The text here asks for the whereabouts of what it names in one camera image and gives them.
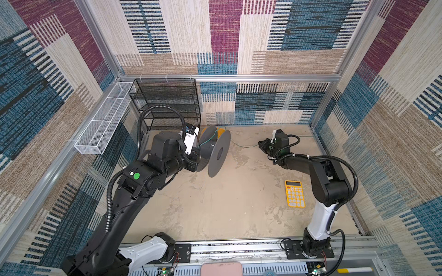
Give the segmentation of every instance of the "work surface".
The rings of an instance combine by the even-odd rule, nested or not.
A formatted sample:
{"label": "work surface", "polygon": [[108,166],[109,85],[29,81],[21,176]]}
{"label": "work surface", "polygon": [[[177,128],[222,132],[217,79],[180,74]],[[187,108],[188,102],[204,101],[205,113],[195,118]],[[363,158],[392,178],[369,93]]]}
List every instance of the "work surface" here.
{"label": "work surface", "polygon": [[[232,141],[245,147],[271,138],[273,129],[300,136],[301,142],[291,148],[292,152],[322,154],[307,125],[227,127]],[[150,133],[149,148],[156,133]],[[285,180],[302,182],[305,208],[287,206]],[[198,173],[182,170],[157,191],[132,223],[123,243],[140,242],[145,235],[161,231],[177,241],[302,236],[314,206],[309,175],[273,165],[258,146],[243,148],[231,143],[214,178],[208,176],[207,168]],[[332,230],[338,228],[346,234],[358,233],[345,206],[339,209]]]}

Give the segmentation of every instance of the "wire mesh basket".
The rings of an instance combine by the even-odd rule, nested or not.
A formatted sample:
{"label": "wire mesh basket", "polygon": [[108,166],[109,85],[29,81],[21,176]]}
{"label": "wire mesh basket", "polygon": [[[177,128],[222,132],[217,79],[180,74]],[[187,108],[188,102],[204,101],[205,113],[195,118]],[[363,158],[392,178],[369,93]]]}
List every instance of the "wire mesh basket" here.
{"label": "wire mesh basket", "polygon": [[[140,113],[154,104],[176,108],[187,123],[200,127],[201,112],[194,79],[136,79],[129,93]],[[181,129],[181,121],[171,110],[158,108],[145,117],[149,129]]]}
{"label": "wire mesh basket", "polygon": [[75,148],[79,153],[104,153],[130,103],[129,91],[131,90],[135,91],[135,87],[129,82],[119,82],[112,88],[75,143]]}

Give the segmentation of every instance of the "calculator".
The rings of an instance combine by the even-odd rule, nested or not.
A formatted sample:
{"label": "calculator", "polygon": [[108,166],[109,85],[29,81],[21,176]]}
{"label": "calculator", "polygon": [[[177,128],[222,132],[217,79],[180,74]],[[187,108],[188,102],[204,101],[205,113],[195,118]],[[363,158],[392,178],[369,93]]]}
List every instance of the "calculator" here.
{"label": "calculator", "polygon": [[304,192],[299,181],[286,180],[287,205],[290,207],[304,208]]}

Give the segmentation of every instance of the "white wire basket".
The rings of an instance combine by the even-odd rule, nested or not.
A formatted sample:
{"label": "white wire basket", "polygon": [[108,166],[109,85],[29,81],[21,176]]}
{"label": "white wire basket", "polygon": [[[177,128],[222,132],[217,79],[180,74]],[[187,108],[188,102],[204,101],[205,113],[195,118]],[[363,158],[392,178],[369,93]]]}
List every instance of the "white wire basket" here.
{"label": "white wire basket", "polygon": [[103,154],[130,102],[129,82],[117,83],[75,143],[81,154]]}

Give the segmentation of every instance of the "black mesh rack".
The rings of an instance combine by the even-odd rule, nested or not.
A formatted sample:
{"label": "black mesh rack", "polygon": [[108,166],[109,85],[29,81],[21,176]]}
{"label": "black mesh rack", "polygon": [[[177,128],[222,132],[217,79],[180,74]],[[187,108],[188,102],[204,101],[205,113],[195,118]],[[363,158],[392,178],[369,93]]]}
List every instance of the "black mesh rack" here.
{"label": "black mesh rack", "polygon": [[[166,104],[175,107],[187,123],[200,127],[201,112],[194,79],[136,79],[133,82],[134,93],[129,93],[140,113],[154,104]],[[168,109],[152,110],[145,122],[153,130],[179,130],[181,121]]]}

